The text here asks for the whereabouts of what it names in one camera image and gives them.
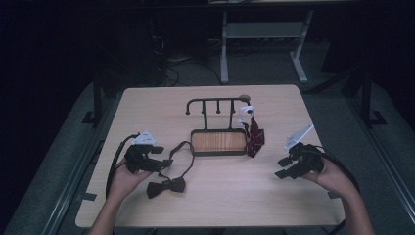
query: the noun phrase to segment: cable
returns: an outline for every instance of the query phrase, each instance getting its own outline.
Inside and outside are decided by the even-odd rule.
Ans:
[[[327,153],[328,155],[330,155],[330,157],[332,157],[333,159],[335,159],[336,161],[338,161],[338,159],[335,157],[335,155],[334,155],[334,154],[332,154],[332,153],[331,153],[328,149],[323,148],[323,147],[321,147],[321,146],[315,146],[315,147],[317,147],[317,148],[319,148],[319,149],[324,150],[324,152],[325,152],[325,153]]]
[[[159,37],[159,36],[152,36],[152,38],[153,39],[157,39],[157,40],[159,40],[161,42],[161,48],[159,49],[159,51],[161,52],[164,49],[164,40],[162,40],[162,38]]]
[[[122,148],[124,148],[125,142],[127,142],[127,140],[129,140],[131,138],[136,138],[139,135],[140,135],[140,133],[138,133],[136,135],[130,135],[127,138],[125,138],[125,140],[123,140],[119,144],[118,149],[116,150],[116,153],[114,155],[113,162],[112,162],[111,167],[110,167],[110,172],[108,173],[107,186],[106,186],[106,190],[105,190],[106,198],[108,198],[108,195],[110,193],[111,184],[113,183],[113,178],[114,178],[114,174],[115,174],[115,166],[116,166],[116,163],[118,162],[119,154],[121,153]]]
[[[244,46],[248,47],[250,49],[250,51],[244,53]],[[248,44],[240,44],[238,47],[236,47],[235,45],[233,45],[233,47],[230,46],[228,56],[229,57],[246,57],[246,56],[249,56],[253,53],[254,53],[253,46],[248,45]]]
[[[351,181],[351,183],[356,188],[357,192],[360,193],[360,187],[359,187],[359,184],[357,183],[356,178],[339,160],[337,160],[334,156],[330,156],[330,155],[327,155],[327,154],[322,154],[321,156],[323,158],[325,158],[326,160],[332,162],[334,165],[336,165],[343,172],[343,174]],[[337,232],[339,232],[345,226],[345,224],[346,224],[346,220],[344,219],[339,225],[337,225],[328,234],[329,235],[336,234]]]
[[[173,83],[171,83],[171,78],[170,78],[170,76],[168,76],[167,74],[165,75],[165,77],[167,78],[167,80],[168,81],[170,81],[170,87],[172,87],[172,86],[175,86],[178,82],[179,82],[179,78],[180,78],[180,74],[179,74],[179,72],[177,71],[177,70],[175,70],[175,69],[173,69],[173,68],[171,68],[171,67],[166,67],[166,69],[167,70],[171,70],[171,71],[173,71],[175,74],[176,74],[176,79],[175,80],[173,80]]]
[[[85,234],[86,230],[88,230],[88,229],[84,228],[83,231],[82,231],[82,233],[80,235]]]
[[[105,49],[100,43],[94,40],[94,43],[103,50],[111,59],[113,59],[115,62],[117,62],[120,66],[122,66],[126,71],[131,72],[134,76],[137,76],[139,80],[144,80],[144,77],[140,74],[137,74],[135,71],[131,70],[128,66],[126,66],[123,62],[121,62],[117,57],[115,57],[113,54],[111,54],[107,49]]]
[[[324,231],[325,234],[329,234],[329,231],[325,227],[320,227],[320,228],[321,228],[321,230]]]
[[[192,60],[192,59],[194,59],[194,57],[191,57],[191,56],[188,56],[188,57],[182,57],[182,58],[178,58],[178,59],[167,59],[167,61],[169,62],[169,63],[173,63],[173,64],[181,64],[181,63],[184,63],[184,62],[187,62],[187,61],[190,61],[190,60]]]
[[[151,231],[153,231],[153,233],[152,234],[156,234],[156,232],[157,232],[157,228],[149,228],[145,233],[144,233],[144,235],[147,235],[147,234],[149,234],[149,232],[151,232]]]
[[[219,81],[219,84],[221,85],[222,83],[221,83],[221,80],[220,80],[220,77],[219,77],[219,75],[217,74],[217,72],[212,68],[212,67],[210,67],[210,66],[208,66],[208,65],[206,65],[206,64],[204,64],[204,63],[201,63],[201,62],[186,62],[186,63],[180,63],[180,64],[177,64],[177,65],[175,65],[175,66],[184,66],[184,65],[192,65],[192,64],[194,64],[194,65],[200,65],[200,66],[204,66],[204,67],[206,67],[206,68],[208,68],[210,71],[212,71],[213,72],[213,74],[214,74],[214,76],[216,77],[216,79]]]

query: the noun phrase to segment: dark red cloth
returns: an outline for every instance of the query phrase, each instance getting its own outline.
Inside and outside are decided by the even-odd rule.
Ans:
[[[244,126],[247,131],[247,138],[249,140],[245,146],[245,152],[248,156],[254,158],[262,145],[265,144],[265,132],[263,129],[259,129],[259,126],[254,120],[254,117],[251,118],[250,131],[248,131],[248,125],[246,123],[244,123]]]

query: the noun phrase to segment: black bow tie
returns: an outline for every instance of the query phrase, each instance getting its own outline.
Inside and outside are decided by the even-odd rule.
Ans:
[[[184,188],[186,187],[186,182],[184,181],[184,178],[179,177],[175,179],[167,179],[166,181],[163,181],[162,183],[154,183],[150,182],[147,186],[147,195],[149,196],[149,199],[152,199],[156,197],[158,194],[160,194],[164,190],[171,190],[173,192],[177,193],[183,193]]]

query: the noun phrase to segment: dark background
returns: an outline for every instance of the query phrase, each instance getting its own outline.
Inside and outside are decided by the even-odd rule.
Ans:
[[[367,66],[413,129],[414,11],[409,0],[323,8],[315,12],[311,25],[318,27],[312,26],[307,37],[332,41],[324,71]],[[208,38],[219,38],[218,12],[165,12],[162,21],[149,24],[152,15],[108,11],[98,0],[1,1],[1,232],[86,85],[98,76],[112,96],[125,87],[160,84],[162,60],[151,50],[150,35],[165,38],[170,52],[192,51]]]

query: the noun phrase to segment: metal stand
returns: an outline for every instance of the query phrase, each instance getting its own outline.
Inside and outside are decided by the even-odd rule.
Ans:
[[[382,117],[379,111],[373,111],[375,119],[371,119],[370,111],[370,98],[371,98],[371,89],[372,89],[372,79],[368,69],[365,69],[363,66],[352,67],[331,79],[321,83],[320,85],[311,88],[309,90],[303,91],[302,94],[317,94],[320,91],[325,90],[326,88],[336,84],[337,82],[347,79],[347,83],[342,89],[343,94],[346,97],[352,98],[355,97],[359,89],[362,89],[362,100],[361,100],[361,117],[363,121],[369,128],[372,128],[372,125],[375,124],[387,124],[385,119]]]
[[[284,38],[297,37],[299,45],[295,51],[290,52],[291,60],[301,83],[307,83],[307,77],[300,62],[300,53],[307,36],[308,28],[313,15],[309,10],[303,22],[286,23],[229,23],[227,12],[223,13],[222,22],[222,53],[220,56],[220,81],[223,84],[229,82],[228,61],[226,56],[227,38]]]
[[[98,75],[95,77],[92,84],[94,89],[94,112],[87,112],[82,123],[93,123],[93,127],[95,128],[101,120],[103,110],[101,101],[101,86]]]
[[[246,143],[246,132],[242,128],[233,128],[232,127],[232,116],[235,114],[235,101],[241,101],[246,103],[248,106],[251,105],[250,103],[250,97],[248,95],[241,95],[238,98],[204,98],[204,99],[193,99],[190,100],[186,105],[186,115],[190,114],[190,105],[194,102],[202,102],[202,114],[204,115],[204,128],[203,129],[194,129],[192,130],[190,136],[191,136],[191,142],[193,146],[195,147],[195,150],[193,152],[195,157],[201,157],[201,156],[237,156],[237,155],[244,155],[245,149],[223,149],[221,147],[223,146],[217,146],[214,143],[217,143],[217,134],[225,136],[229,133],[233,134],[233,139],[235,142],[238,142],[236,139],[242,140],[244,142],[244,146]],[[208,120],[207,120],[207,104],[206,102],[214,102],[216,103],[216,113],[220,114],[220,102],[221,101],[230,101],[230,111],[229,111],[229,127],[227,129],[220,128],[220,129],[209,129],[208,128]],[[204,148],[201,146],[198,146],[198,144],[195,144],[195,139],[198,139],[196,136],[203,136],[203,138],[211,138],[212,141],[206,141],[207,143],[211,144],[208,148]]]

